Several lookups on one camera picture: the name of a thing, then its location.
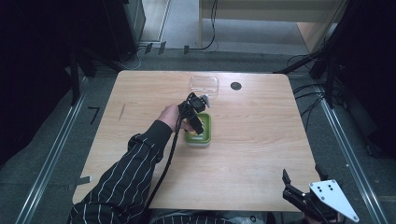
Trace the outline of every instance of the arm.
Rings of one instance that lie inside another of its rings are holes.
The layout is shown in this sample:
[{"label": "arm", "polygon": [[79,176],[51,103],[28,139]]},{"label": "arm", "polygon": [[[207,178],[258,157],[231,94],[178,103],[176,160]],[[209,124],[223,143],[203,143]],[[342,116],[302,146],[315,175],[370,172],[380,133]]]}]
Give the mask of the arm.
[{"label": "arm", "polygon": [[[73,206],[68,223],[138,223],[155,164],[175,131],[177,118],[177,106],[170,105],[145,133],[134,135],[127,153],[102,175],[81,203]],[[191,129],[184,121],[181,128]]]}]

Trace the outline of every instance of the wooden table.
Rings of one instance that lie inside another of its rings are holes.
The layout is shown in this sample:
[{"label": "wooden table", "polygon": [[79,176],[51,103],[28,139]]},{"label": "wooden table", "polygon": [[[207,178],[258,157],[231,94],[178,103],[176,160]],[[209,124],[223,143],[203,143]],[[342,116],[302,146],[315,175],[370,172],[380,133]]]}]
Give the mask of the wooden table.
[{"label": "wooden table", "polygon": [[[219,79],[219,94],[205,111],[212,118],[212,140],[209,147],[189,147],[180,132],[151,208],[297,211],[282,198],[283,169],[305,192],[318,175],[289,80],[279,74],[120,72],[81,175],[92,175],[92,182],[77,187],[74,203],[126,152],[133,134],[143,133],[166,105],[185,100],[194,76]],[[233,82],[242,89],[234,91]],[[152,187],[163,172],[172,138]]]},{"label": "wooden table", "polygon": [[[213,2],[199,0],[200,45],[202,20],[211,19]],[[297,22],[309,52],[314,52],[323,44],[332,25],[341,19],[346,7],[346,0],[221,0],[218,1],[216,19]]]}]

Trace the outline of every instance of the clear plastic container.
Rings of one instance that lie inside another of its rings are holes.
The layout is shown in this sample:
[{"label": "clear plastic container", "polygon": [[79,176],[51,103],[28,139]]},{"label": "clear plastic container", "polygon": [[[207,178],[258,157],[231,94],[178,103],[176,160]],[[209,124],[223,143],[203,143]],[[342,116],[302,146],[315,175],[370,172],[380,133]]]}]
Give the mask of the clear plastic container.
[{"label": "clear plastic container", "polygon": [[218,95],[219,79],[216,77],[191,77],[190,89],[197,95]]}]

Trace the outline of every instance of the white bracket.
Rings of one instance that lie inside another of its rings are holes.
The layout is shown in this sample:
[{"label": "white bracket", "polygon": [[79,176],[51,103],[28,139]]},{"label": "white bracket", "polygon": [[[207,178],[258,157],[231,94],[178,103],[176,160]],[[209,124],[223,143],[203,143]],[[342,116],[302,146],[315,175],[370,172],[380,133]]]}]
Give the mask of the white bracket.
[{"label": "white bracket", "polygon": [[354,222],[359,222],[359,217],[353,210],[346,195],[341,190],[337,181],[325,180],[309,184],[309,188],[318,196],[318,198],[335,211],[346,216]]}]

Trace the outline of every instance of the shirt cuff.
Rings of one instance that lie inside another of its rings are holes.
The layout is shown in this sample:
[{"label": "shirt cuff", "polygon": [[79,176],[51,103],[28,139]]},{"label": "shirt cuff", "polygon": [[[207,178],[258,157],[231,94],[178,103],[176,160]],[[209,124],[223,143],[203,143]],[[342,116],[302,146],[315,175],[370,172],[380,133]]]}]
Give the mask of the shirt cuff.
[{"label": "shirt cuff", "polygon": [[155,144],[159,150],[163,150],[171,137],[172,129],[160,120],[155,120],[144,135]]}]

